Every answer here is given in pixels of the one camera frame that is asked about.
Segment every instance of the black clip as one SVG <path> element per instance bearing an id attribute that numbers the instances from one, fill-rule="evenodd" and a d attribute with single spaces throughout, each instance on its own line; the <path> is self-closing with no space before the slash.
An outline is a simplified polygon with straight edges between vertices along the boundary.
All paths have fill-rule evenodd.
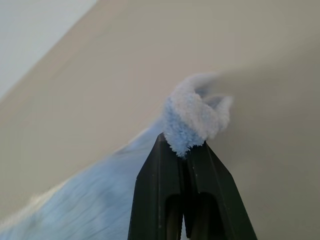
<path id="1" fill-rule="evenodd" d="M 128 240 L 257 240 L 233 177 L 207 143 L 177 157 L 160 134 L 139 172 Z"/>

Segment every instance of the fluffy fabric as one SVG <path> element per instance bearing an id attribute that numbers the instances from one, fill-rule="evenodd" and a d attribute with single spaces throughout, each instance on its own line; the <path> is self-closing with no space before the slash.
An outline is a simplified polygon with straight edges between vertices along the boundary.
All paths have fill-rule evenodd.
<path id="1" fill-rule="evenodd" d="M 41 207 L 6 226 L 0 240 L 126 240 L 136 177 L 157 136 L 178 155 L 226 127 L 231 98 L 209 96 L 214 75 L 188 78 L 163 116 L 129 145 L 66 181 Z M 182 231 L 182 240 L 186 240 Z"/>
<path id="2" fill-rule="evenodd" d="M 213 139 L 229 123 L 230 96 L 209 95 L 213 73 L 187 78 L 167 98 L 163 110 L 163 133 L 172 150 L 184 157 L 193 146 Z"/>

